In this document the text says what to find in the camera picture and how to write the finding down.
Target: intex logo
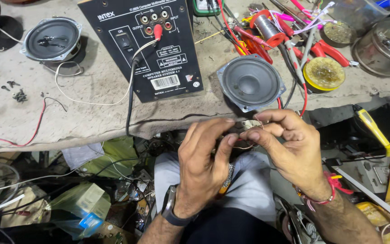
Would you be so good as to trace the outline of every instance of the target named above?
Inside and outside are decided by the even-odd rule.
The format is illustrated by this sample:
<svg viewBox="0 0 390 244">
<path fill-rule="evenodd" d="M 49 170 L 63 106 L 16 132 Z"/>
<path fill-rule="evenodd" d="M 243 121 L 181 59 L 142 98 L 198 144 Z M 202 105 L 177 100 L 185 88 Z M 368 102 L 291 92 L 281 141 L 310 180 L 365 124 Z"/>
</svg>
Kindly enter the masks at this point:
<svg viewBox="0 0 390 244">
<path fill-rule="evenodd" d="M 102 14 L 102 15 L 97 15 L 97 18 L 99 18 L 99 20 L 102 20 L 102 19 L 107 19 L 111 16 L 115 16 L 114 12 L 109 12 L 109 13 Z"/>
</svg>

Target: hand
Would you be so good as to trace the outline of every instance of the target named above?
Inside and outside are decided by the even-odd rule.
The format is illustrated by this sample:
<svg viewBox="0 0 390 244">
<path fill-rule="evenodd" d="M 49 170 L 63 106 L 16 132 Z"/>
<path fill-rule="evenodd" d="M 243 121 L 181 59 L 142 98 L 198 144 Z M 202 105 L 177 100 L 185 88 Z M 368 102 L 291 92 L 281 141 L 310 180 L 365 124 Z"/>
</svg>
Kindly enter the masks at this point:
<svg viewBox="0 0 390 244">
<path fill-rule="evenodd" d="M 174 205 L 177 217 L 197 214 L 218 194 L 228 177 L 230 154 L 238 135 L 225 136 L 214 158 L 211 152 L 216 139 L 234 124 L 233 119 L 212 119 L 189 127 L 179 148 L 180 185 Z"/>
<path fill-rule="evenodd" d="M 251 128 L 240 137 L 261 145 L 273 160 L 279 173 L 299 187 L 308 197 L 325 201 L 332 190 L 323 175 L 320 134 L 306 124 L 293 110 L 268 109 L 254 116 L 269 123 Z M 281 144 L 276 137 L 286 141 Z"/>
</svg>

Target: plastic box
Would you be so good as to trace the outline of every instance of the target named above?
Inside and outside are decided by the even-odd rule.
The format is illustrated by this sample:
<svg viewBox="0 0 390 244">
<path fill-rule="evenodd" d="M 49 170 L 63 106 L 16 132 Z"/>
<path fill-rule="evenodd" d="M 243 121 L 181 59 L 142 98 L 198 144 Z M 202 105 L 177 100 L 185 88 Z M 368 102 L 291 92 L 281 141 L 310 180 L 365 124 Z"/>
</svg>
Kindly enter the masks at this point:
<svg viewBox="0 0 390 244">
<path fill-rule="evenodd" d="M 333 2 L 334 6 L 328 8 L 329 15 L 355 28 L 358 37 L 365 35 L 375 23 L 390 15 L 390 0 L 333 0 Z M 328 3 L 329 1 L 325 1 L 320 9 Z"/>
</svg>

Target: yellow screwdriver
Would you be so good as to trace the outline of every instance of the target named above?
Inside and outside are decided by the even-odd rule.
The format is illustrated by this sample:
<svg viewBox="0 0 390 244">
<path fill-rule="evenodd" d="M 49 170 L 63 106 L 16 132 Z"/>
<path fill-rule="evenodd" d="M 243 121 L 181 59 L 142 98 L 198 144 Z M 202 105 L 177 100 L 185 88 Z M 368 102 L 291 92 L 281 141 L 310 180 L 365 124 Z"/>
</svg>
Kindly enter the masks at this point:
<svg viewBox="0 0 390 244">
<path fill-rule="evenodd" d="M 365 124 L 365 126 L 374 134 L 377 140 L 385 147 L 386 156 L 390 157 L 390 143 L 383 135 L 383 133 L 377 127 L 376 122 L 374 122 L 373 118 L 371 118 L 370 114 L 363 109 L 361 106 L 354 104 L 353 111 L 356 116 Z"/>
</svg>

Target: rca jack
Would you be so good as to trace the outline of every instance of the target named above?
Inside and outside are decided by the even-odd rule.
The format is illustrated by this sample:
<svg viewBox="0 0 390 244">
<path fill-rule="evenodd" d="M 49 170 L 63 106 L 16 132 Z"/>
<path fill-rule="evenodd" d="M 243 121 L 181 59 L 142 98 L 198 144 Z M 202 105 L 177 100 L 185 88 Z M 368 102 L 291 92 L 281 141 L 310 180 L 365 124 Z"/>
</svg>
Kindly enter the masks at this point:
<svg viewBox="0 0 390 244">
<path fill-rule="evenodd" d="M 164 19 L 168 18 L 168 12 L 167 12 L 166 10 L 162 11 L 162 12 L 160 13 L 160 15 L 161 15 L 162 18 L 164 18 Z"/>
<path fill-rule="evenodd" d="M 141 17 L 141 22 L 143 23 L 143 24 L 147 24 L 148 23 L 148 17 L 147 16 L 145 16 L 145 15 L 143 15 L 142 17 Z"/>
<path fill-rule="evenodd" d="M 151 35 L 151 34 L 153 34 L 153 29 L 150 26 L 147 26 L 147 27 L 145 27 L 145 33 L 147 33 L 148 35 Z"/>
<path fill-rule="evenodd" d="M 159 19 L 159 17 L 157 16 L 157 14 L 155 14 L 155 13 L 153 13 L 153 14 L 151 14 L 151 20 L 152 21 L 157 21 L 157 19 Z"/>
<path fill-rule="evenodd" d="M 170 22 L 165 22 L 165 30 L 170 30 L 172 29 L 172 24 Z"/>
</svg>

